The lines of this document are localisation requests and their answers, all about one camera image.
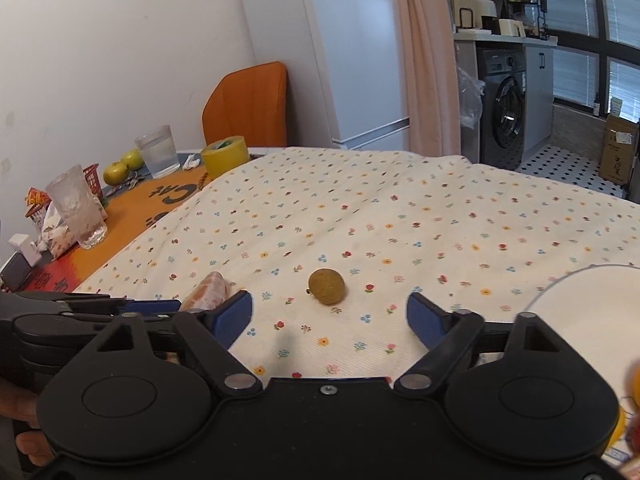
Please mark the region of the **green pear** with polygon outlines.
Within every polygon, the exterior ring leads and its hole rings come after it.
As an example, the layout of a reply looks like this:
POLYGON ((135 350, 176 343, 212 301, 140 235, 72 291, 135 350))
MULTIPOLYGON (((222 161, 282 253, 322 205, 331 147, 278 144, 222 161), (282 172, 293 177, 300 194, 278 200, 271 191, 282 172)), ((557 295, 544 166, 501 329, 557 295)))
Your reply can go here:
POLYGON ((138 171, 144 166, 144 161, 138 150, 130 150, 123 154, 120 161, 130 170, 138 171))
POLYGON ((124 162, 112 162, 103 170, 103 180, 108 186, 122 185, 129 176, 129 167, 124 162))

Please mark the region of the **frosted glass front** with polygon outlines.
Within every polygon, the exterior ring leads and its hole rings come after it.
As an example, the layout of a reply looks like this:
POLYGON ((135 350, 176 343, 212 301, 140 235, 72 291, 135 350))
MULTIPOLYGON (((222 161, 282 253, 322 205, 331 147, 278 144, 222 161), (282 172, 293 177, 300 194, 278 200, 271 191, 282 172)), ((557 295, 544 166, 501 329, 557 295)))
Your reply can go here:
POLYGON ((80 165, 54 178, 46 192, 81 248, 91 249, 104 240, 107 226, 101 203, 91 192, 80 165))

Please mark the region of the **grey washing machine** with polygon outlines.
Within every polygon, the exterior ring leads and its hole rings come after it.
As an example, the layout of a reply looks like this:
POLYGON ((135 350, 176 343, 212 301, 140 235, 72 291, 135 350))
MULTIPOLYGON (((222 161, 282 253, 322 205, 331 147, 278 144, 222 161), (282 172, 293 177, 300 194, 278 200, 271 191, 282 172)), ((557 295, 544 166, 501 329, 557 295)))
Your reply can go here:
POLYGON ((485 84, 480 118, 480 163, 515 170, 524 153, 524 50, 481 47, 476 57, 478 76, 485 84))

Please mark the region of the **white refrigerator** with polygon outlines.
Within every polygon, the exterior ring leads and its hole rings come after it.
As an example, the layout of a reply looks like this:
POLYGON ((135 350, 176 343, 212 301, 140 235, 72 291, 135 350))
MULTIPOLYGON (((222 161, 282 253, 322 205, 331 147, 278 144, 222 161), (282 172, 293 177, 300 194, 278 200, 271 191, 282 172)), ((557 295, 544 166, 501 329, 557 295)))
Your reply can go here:
POLYGON ((288 70, 288 142, 405 151, 396 0, 242 0, 259 63, 288 70))

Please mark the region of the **brown kiwi fruit back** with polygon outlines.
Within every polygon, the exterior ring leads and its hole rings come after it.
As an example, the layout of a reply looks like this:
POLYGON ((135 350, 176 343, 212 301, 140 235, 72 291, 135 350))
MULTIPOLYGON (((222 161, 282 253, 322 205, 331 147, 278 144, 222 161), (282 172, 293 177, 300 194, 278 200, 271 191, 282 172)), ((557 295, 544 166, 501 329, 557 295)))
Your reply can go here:
POLYGON ((346 284, 337 271, 327 268, 318 269, 309 275, 308 292, 320 304, 335 306, 345 298, 346 284))

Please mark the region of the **pink curtain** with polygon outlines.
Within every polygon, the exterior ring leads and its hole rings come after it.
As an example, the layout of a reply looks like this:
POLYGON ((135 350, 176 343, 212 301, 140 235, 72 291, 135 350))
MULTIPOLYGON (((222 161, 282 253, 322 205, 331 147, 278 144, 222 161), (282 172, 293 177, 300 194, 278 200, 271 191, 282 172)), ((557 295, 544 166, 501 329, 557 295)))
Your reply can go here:
POLYGON ((396 0, 404 54, 410 150, 461 153, 454 26, 449 0, 396 0))

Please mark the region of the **red cherry tomato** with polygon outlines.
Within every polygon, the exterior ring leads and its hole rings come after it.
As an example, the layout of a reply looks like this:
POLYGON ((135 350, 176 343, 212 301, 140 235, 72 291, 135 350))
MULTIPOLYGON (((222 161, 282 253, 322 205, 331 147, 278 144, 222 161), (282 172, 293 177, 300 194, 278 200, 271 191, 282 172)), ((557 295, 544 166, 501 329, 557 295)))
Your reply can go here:
POLYGON ((640 454, 640 414, 635 414, 626 431, 626 443, 632 456, 640 454))

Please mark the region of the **red snack basket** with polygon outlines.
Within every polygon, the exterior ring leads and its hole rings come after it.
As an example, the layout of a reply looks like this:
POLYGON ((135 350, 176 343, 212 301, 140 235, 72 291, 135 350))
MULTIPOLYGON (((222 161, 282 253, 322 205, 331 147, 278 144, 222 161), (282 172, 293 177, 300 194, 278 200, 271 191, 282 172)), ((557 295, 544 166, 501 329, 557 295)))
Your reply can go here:
POLYGON ((107 214, 91 191, 84 168, 75 165, 51 181, 44 192, 49 201, 39 228, 37 244, 53 259, 75 245, 91 249, 104 241, 107 214))

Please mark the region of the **kitchen counter cabinet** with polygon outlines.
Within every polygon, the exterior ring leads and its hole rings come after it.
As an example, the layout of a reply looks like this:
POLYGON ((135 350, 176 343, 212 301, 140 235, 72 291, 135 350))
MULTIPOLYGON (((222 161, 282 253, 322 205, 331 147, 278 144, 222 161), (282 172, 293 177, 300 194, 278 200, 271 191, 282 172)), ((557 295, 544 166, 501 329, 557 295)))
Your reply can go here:
POLYGON ((461 128, 462 155, 470 162, 514 170, 548 142, 557 43, 479 30, 454 35, 460 68, 485 84, 480 120, 461 128))

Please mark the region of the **orange cat table mat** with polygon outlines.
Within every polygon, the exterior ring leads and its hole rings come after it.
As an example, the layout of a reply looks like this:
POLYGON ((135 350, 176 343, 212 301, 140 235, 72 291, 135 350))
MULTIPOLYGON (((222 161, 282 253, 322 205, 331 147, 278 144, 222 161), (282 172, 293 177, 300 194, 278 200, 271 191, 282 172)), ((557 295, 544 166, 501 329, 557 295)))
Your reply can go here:
POLYGON ((132 240, 192 195, 209 177, 204 166, 178 170, 161 179, 145 179, 131 190, 111 196, 106 204, 107 234, 91 249, 70 248, 60 258, 32 272, 25 290, 72 292, 132 240))

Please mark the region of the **orange chair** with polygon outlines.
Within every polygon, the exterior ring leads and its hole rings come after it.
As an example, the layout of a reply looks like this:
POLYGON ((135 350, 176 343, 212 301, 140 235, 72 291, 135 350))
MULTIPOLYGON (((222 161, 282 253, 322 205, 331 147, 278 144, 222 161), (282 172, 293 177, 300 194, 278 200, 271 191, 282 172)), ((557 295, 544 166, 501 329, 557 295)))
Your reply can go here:
POLYGON ((242 136, 249 148, 285 148, 287 94, 288 71, 281 62, 224 76, 203 108, 206 144, 242 136))

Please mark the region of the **small yellow kumquat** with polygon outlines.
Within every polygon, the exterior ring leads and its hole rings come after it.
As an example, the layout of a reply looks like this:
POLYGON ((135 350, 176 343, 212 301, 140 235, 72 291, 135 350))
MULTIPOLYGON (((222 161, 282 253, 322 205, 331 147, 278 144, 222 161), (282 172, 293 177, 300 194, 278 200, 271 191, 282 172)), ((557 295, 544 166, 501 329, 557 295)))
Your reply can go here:
POLYGON ((610 440, 608 440, 608 445, 606 446, 607 450, 616 445, 616 443, 624 436, 626 429, 626 420, 626 411, 621 405, 619 405, 616 425, 614 427, 610 440))

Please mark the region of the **peeled pomelo segment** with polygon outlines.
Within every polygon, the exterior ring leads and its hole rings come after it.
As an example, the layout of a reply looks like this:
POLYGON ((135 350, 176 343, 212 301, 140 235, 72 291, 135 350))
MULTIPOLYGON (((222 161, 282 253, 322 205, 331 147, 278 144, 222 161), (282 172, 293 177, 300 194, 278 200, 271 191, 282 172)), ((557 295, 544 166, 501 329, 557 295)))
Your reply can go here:
POLYGON ((183 300, 181 311, 210 311, 221 306, 231 296, 230 285, 217 271, 210 272, 183 300))

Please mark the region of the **cardboard box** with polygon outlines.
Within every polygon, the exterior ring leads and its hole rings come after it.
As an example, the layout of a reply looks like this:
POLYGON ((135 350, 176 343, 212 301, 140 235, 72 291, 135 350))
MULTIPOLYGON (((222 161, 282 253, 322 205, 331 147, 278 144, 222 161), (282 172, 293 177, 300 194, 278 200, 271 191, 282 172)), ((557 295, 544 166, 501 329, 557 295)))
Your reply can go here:
POLYGON ((609 114, 605 122, 600 177, 618 185, 628 184, 638 143, 638 122, 609 114))

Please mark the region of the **floral white tablecloth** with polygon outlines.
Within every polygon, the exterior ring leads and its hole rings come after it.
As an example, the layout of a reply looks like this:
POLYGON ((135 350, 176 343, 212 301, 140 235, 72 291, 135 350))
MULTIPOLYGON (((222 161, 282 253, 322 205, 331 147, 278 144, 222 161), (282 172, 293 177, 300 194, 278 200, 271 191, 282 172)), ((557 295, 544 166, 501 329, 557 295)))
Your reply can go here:
POLYGON ((413 292, 509 321, 570 272, 638 262, 626 200, 460 156, 288 148, 207 185, 82 289, 180 300, 217 271, 252 296, 232 353, 259 379, 395 378, 424 353, 413 292), (323 268, 346 284, 335 306, 308 292, 323 268))

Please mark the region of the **clear glass back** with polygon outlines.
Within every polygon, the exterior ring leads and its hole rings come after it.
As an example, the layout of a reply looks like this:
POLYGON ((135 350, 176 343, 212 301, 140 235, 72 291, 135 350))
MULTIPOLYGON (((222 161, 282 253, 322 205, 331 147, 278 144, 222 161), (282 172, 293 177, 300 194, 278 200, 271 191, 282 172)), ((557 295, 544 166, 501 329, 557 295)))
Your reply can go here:
POLYGON ((167 177, 180 169, 170 125, 162 125, 139 136, 134 144, 153 179, 167 177))

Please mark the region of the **white plate with blue rim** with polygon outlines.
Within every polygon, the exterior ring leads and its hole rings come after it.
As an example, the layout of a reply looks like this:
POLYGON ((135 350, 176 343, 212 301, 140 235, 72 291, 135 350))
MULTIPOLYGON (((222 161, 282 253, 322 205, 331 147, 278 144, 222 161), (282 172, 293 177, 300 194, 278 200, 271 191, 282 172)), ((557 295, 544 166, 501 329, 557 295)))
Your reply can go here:
POLYGON ((625 379, 639 363, 639 270, 633 266, 590 266, 560 278, 527 307, 549 324, 612 387, 626 411, 624 436, 604 459, 626 479, 639 477, 639 455, 625 436, 639 409, 625 379))

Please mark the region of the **yellow tape roll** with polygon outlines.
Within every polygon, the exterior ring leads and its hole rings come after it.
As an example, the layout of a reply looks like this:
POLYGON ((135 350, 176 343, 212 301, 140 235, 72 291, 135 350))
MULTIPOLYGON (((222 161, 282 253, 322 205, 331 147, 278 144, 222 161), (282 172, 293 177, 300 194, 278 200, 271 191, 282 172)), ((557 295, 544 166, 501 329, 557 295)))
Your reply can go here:
POLYGON ((212 180, 246 164, 250 153, 242 136, 229 136, 201 150, 201 160, 212 180))

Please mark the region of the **large orange front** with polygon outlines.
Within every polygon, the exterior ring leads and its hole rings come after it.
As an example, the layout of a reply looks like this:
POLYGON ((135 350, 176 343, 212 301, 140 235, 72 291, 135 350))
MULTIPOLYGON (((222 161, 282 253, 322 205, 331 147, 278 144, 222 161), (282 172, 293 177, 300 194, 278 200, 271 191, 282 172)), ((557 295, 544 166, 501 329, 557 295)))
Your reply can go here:
POLYGON ((634 363, 628 370, 625 379, 627 393, 634 401, 637 408, 640 408, 640 364, 634 363))

